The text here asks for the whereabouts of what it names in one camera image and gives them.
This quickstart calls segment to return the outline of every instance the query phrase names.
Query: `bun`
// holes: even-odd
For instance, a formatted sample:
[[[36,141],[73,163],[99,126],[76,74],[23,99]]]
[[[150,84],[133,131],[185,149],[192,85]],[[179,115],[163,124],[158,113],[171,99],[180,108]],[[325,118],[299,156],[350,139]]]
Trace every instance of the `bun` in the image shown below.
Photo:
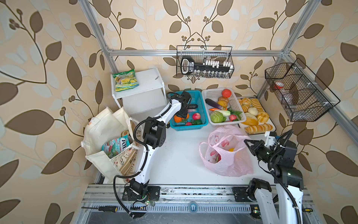
[[[247,110],[250,108],[250,106],[245,104],[245,105],[243,105],[241,108],[242,108],[242,111],[243,111],[244,113],[246,113]]]
[[[242,122],[242,124],[249,125],[249,126],[258,125],[257,118],[254,115],[250,113],[245,113],[245,115],[246,115],[246,121]]]
[[[252,106],[254,106],[254,107],[261,106],[260,101],[259,101],[258,99],[256,99],[256,98],[251,99],[251,104],[252,104]]]
[[[250,107],[249,109],[247,109],[247,112],[249,112],[250,114],[252,114],[254,116],[256,116],[258,114],[256,107]]]
[[[248,134],[258,134],[258,133],[264,133],[265,131],[270,131],[272,129],[273,127],[271,124],[260,124],[260,125],[246,127],[245,131]]]
[[[219,101],[219,100],[226,101],[227,103],[229,102],[229,99],[228,99],[228,98],[225,98],[225,97],[223,97],[223,96],[220,96],[219,99],[218,99],[218,101]]]
[[[269,120],[269,117],[270,117],[269,114],[264,111],[259,112],[258,115],[256,116],[257,120],[260,123],[266,123]]]
[[[251,100],[249,98],[244,98],[242,99],[242,104],[243,105],[251,105]]]

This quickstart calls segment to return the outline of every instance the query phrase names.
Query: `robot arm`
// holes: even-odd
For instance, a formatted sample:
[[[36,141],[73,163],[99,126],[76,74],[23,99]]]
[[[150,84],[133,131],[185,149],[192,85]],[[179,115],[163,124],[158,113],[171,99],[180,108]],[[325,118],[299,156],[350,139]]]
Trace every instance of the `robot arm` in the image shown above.
[[[293,167],[297,147],[288,140],[292,132],[293,130],[289,130],[281,137],[277,137],[275,132],[266,132],[266,143],[263,140],[244,140],[250,152],[259,161],[267,163],[276,183],[280,219],[274,206],[270,184],[253,178],[248,186],[248,197],[258,202],[264,224],[302,223],[303,178],[301,172]]]

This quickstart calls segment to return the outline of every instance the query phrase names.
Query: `snack bag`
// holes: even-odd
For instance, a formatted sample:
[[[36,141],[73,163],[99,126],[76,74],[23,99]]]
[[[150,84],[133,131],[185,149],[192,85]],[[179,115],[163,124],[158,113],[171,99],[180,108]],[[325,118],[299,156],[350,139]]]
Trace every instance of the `snack bag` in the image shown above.
[[[129,90],[139,86],[134,69],[112,75],[116,83],[116,92]]]
[[[106,142],[102,145],[101,150],[106,153],[106,155],[111,159],[118,155],[119,153],[123,152],[126,147],[129,146],[129,139],[128,136],[125,135],[120,138],[115,138]]]

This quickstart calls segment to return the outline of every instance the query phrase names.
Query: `hanging wire basket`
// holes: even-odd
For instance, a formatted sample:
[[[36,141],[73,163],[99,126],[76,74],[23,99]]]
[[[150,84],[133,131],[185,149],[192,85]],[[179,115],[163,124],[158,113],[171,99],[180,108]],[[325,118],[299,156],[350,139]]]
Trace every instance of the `hanging wire basket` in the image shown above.
[[[235,69],[231,50],[229,46],[179,45],[176,47],[176,73],[188,78],[231,78]]]
[[[305,68],[312,74],[312,80],[304,74]],[[340,102],[324,81],[299,58],[294,63],[267,68],[265,79],[290,121],[316,121]]]

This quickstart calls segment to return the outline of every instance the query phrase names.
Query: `eggplant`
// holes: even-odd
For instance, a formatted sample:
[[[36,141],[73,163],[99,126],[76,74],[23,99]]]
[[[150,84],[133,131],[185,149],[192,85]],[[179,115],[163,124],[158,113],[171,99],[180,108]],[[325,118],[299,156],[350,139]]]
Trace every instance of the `eggplant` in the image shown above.
[[[214,100],[211,99],[205,99],[205,102],[212,107],[218,108],[219,110],[227,110],[226,107],[223,107],[221,105],[219,105],[217,102],[215,102]]]

